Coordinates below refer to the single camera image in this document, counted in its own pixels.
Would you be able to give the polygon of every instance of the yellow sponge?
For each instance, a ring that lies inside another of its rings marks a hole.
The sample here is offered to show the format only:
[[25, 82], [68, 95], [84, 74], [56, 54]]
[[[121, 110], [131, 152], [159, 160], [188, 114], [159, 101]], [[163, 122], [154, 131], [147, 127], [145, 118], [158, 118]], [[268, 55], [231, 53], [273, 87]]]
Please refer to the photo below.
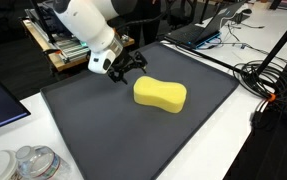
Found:
[[136, 103], [156, 106], [171, 113], [180, 112], [186, 99], [186, 88], [182, 84], [163, 82], [148, 76], [140, 77], [133, 89]]

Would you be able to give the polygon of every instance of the table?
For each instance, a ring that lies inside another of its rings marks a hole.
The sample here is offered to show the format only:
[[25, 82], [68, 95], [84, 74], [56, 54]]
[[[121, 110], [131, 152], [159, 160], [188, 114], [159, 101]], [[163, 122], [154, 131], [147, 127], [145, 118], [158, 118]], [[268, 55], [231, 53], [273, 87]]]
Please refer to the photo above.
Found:
[[[287, 28], [287, 11], [261, 9], [253, 9], [253, 11], [252, 17], [244, 23], [253, 23], [252, 25], [262, 23], [266, 28], [249, 30], [244, 27], [242, 30], [235, 31], [235, 34], [242, 41], [269, 51]], [[278, 19], [277, 24], [272, 23], [271, 19], [274, 18]], [[223, 36], [226, 32], [226, 28], [223, 28]], [[249, 34], [255, 34], [257, 38], [251, 38]], [[264, 58], [264, 55], [255, 51], [241, 50], [228, 45], [202, 52], [231, 65], [251, 60], [252, 58], [246, 59], [248, 56]], [[279, 56], [287, 59], [287, 44]], [[228, 69], [208, 60], [196, 59], [221, 71], [231, 73]], [[36, 94], [21, 102], [32, 115], [0, 128], [0, 150], [18, 150], [24, 145], [47, 145], [72, 166], [73, 179], [82, 179], [41, 95]], [[251, 114], [259, 102], [261, 102], [260, 98], [238, 87], [191, 138], [158, 179], [223, 179], [251, 132]]]
[[[52, 49], [50, 46], [49, 42], [47, 42], [43, 36], [40, 34], [39, 31], [36, 30], [36, 28], [32, 25], [32, 22], [30, 20], [23, 20], [22, 24], [24, 28], [28, 31], [29, 34], [35, 39], [35, 41], [38, 43], [38, 45], [41, 47], [42, 51], [47, 50], [47, 49]], [[124, 43], [124, 47], [130, 46], [134, 44], [134, 39], [129, 38], [129, 41]], [[77, 66], [79, 64], [85, 63], [88, 60], [84, 57], [79, 60], [71, 61], [69, 63], [64, 63], [58, 55], [55, 53], [49, 54], [48, 55], [49, 60], [51, 61], [51, 64], [54, 66], [54, 68], [58, 71], [61, 72], [63, 70], [72, 68], [74, 66]]]

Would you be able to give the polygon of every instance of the black mat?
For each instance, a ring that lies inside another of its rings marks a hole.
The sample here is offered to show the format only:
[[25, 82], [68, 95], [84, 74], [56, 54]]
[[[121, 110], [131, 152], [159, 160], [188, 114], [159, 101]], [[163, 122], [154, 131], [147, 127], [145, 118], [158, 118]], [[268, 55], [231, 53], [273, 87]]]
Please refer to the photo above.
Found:
[[187, 88], [179, 114], [134, 102], [141, 70], [126, 74], [129, 85], [88, 72], [41, 91], [85, 179], [156, 178], [238, 85], [159, 43], [140, 51], [149, 62], [148, 76]]

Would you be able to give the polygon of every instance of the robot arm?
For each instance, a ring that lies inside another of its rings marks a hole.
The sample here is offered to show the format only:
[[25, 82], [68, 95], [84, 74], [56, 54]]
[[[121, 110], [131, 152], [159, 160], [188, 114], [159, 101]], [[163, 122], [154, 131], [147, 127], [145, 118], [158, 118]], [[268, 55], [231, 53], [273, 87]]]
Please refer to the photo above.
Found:
[[131, 12], [136, 3], [136, 0], [54, 0], [54, 10], [66, 28], [87, 43], [91, 50], [88, 68], [105, 74], [123, 51], [122, 42], [106, 21]]

